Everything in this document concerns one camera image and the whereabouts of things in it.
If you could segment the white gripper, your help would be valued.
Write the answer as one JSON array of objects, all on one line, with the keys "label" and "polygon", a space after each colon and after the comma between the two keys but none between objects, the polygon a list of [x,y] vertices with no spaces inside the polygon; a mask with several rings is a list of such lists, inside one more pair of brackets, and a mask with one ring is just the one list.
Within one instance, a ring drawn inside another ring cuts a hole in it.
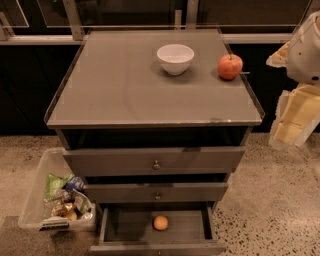
[{"label": "white gripper", "polygon": [[320,123],[320,86],[310,85],[320,84],[320,11],[312,13],[266,64],[286,67],[288,77],[300,83],[280,95],[269,144],[276,149],[300,147]]}]

